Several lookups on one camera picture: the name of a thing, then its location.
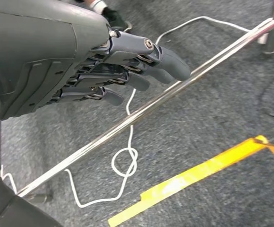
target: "gray plastic casing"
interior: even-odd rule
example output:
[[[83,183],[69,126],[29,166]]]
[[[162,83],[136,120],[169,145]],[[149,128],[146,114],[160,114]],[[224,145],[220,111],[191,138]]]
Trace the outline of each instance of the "gray plastic casing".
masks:
[[[109,39],[103,16],[58,0],[0,0],[0,119],[33,112]]]

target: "pivot bolt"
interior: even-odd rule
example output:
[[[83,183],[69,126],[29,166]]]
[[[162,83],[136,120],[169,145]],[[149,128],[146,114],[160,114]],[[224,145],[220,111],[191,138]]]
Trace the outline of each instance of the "pivot bolt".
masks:
[[[147,49],[151,50],[151,51],[152,51],[154,49],[154,44],[151,40],[147,39],[147,38],[146,39],[144,39],[144,45]]]
[[[110,37],[118,37],[117,32],[116,32],[116,31],[109,31],[109,35]]]
[[[109,41],[105,42],[104,44],[101,44],[100,47],[106,48],[109,46]]]

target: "yellow tape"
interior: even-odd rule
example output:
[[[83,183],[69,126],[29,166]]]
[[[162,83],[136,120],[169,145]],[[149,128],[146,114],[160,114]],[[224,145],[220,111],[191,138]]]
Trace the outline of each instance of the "yellow tape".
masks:
[[[145,211],[160,201],[170,197],[191,184],[219,172],[228,166],[247,158],[263,148],[268,140],[263,136],[251,138],[230,148],[206,162],[150,188],[140,195],[141,201],[116,214],[108,220],[110,227],[116,227],[137,214]]]

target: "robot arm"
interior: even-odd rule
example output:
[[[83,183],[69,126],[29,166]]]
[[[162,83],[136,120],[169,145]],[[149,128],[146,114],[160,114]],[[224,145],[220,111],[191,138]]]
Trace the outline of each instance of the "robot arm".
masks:
[[[0,0],[0,120],[65,101],[123,100],[106,86],[146,90],[187,79],[175,53],[111,30],[103,17],[57,0]],[[0,179],[0,227],[60,226]]]

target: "mechanical finger linkage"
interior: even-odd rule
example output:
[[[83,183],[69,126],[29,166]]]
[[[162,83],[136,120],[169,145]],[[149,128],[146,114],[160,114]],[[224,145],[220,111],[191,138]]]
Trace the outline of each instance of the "mechanical finger linkage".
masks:
[[[91,50],[79,68],[47,104],[94,99],[120,105],[124,100],[121,95],[105,86],[130,85],[144,91],[149,87],[146,76],[168,84],[190,75],[187,64],[171,50],[148,38],[112,30],[107,42]]]

